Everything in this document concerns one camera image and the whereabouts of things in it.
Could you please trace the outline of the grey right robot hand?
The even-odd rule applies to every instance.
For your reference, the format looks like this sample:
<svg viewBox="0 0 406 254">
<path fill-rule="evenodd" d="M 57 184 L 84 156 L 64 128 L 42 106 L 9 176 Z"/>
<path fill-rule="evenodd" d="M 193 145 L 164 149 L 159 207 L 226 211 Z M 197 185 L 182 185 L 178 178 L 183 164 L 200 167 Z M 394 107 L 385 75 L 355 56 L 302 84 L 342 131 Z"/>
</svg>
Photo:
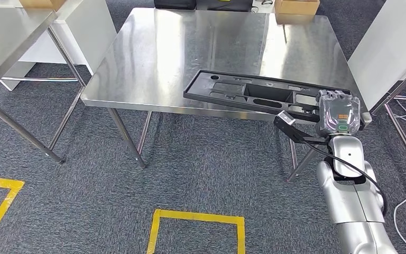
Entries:
<svg viewBox="0 0 406 254">
<path fill-rule="evenodd" d="M 358 97 L 341 90 L 321 89 L 316 98 L 319 107 L 317 133 L 321 137 L 332 134 L 355 134 L 361 122 L 361 102 Z"/>
</svg>

